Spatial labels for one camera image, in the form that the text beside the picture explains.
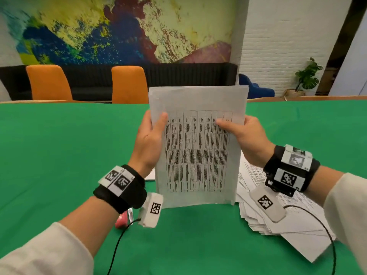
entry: black cable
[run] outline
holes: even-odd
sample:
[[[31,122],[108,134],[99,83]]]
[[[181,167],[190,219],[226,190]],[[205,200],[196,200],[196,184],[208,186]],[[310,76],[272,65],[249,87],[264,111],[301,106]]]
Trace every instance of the black cable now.
[[[305,212],[311,214],[317,221],[319,221],[319,223],[324,227],[327,235],[329,236],[330,238],[330,241],[331,241],[331,246],[333,248],[333,271],[331,272],[331,275],[334,275],[335,274],[335,269],[337,268],[337,252],[336,252],[336,249],[335,249],[335,244],[334,244],[334,241],[333,241],[333,238],[331,237],[329,231],[327,230],[327,228],[325,227],[325,225],[320,221],[319,218],[317,218],[314,214],[312,214],[311,212],[309,212],[308,210],[300,207],[300,206],[295,206],[295,205],[286,205],[284,206],[283,208],[300,208],[302,210],[304,210]]]
[[[138,219],[135,219],[134,221],[131,221],[131,222],[127,225],[127,227],[126,227],[126,228],[124,228],[124,230],[122,231],[122,233],[121,233],[121,235],[120,235],[120,238],[119,238],[119,239],[118,239],[118,241],[117,241],[117,244],[116,244],[116,247],[115,247],[115,251],[113,252],[112,261],[111,261],[111,265],[110,265],[110,269],[108,270],[107,275],[109,275],[109,274],[110,274],[110,272],[111,272],[112,265],[113,265],[113,261],[114,261],[114,257],[115,257],[115,255],[116,255],[116,251],[117,251],[117,246],[118,246],[118,245],[119,245],[119,243],[120,243],[121,237],[124,235],[124,232],[127,230],[127,228],[128,228],[128,227],[130,227],[130,225],[131,225],[132,223],[134,223],[134,222],[138,222],[138,221],[140,221],[140,220],[141,220],[141,218],[138,218]]]

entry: monstera plant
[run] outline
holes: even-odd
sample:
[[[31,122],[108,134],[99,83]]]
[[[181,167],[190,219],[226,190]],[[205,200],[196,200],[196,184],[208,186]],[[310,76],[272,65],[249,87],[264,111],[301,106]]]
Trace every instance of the monstera plant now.
[[[308,66],[304,70],[298,70],[296,76],[298,78],[298,84],[295,90],[286,90],[285,96],[304,96],[305,90],[313,89],[319,83],[319,79],[315,77],[316,72],[322,70],[323,67],[319,66],[314,58],[310,58]]]

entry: black and white square code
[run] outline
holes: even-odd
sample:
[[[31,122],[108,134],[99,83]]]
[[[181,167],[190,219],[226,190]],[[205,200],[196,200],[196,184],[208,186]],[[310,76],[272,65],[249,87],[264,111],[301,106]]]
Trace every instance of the black and white square code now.
[[[289,157],[289,164],[302,168],[303,162],[305,161],[305,158],[299,155],[296,155],[294,153],[291,154]]]
[[[293,152],[298,153],[300,155],[306,155],[306,152],[303,150],[300,150],[299,148],[293,148]]]
[[[120,174],[113,184],[119,189],[124,190],[129,183],[130,180],[128,180],[124,175]]]
[[[160,206],[161,205],[159,203],[153,203],[150,213],[159,214]]]
[[[118,171],[112,170],[107,174],[107,176],[105,176],[105,179],[112,181],[118,175],[118,173]]]
[[[264,209],[268,209],[269,207],[271,207],[273,205],[273,202],[270,201],[270,199],[264,195],[262,196],[260,199],[257,200],[257,202],[264,208]]]
[[[293,186],[296,182],[297,176],[287,173],[286,171],[283,173],[280,182],[283,182],[287,185]]]

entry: blue armchair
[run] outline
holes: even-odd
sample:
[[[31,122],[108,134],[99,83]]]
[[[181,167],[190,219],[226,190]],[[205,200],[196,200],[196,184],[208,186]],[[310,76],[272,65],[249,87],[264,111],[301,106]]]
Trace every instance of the blue armchair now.
[[[250,78],[244,74],[238,75],[238,82],[240,85],[248,86],[247,99],[259,98],[259,97],[274,97],[275,92],[273,89],[267,87],[259,87],[257,83],[252,83]]]

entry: green surface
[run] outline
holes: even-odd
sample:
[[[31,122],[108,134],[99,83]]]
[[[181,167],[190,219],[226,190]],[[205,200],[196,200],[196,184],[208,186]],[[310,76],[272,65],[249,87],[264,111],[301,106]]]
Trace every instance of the green surface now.
[[[147,108],[0,104],[0,257],[67,215],[106,170],[128,161]],[[367,177],[366,108],[367,101],[250,103],[247,114],[260,119],[276,144],[309,150],[326,166]],[[119,235],[108,235],[95,274],[107,273]],[[362,274],[340,243],[337,255],[337,274]],[[155,229],[133,225],[111,275],[329,274],[331,267],[331,249],[311,264],[282,237],[252,232],[237,205],[201,205],[164,209]]]

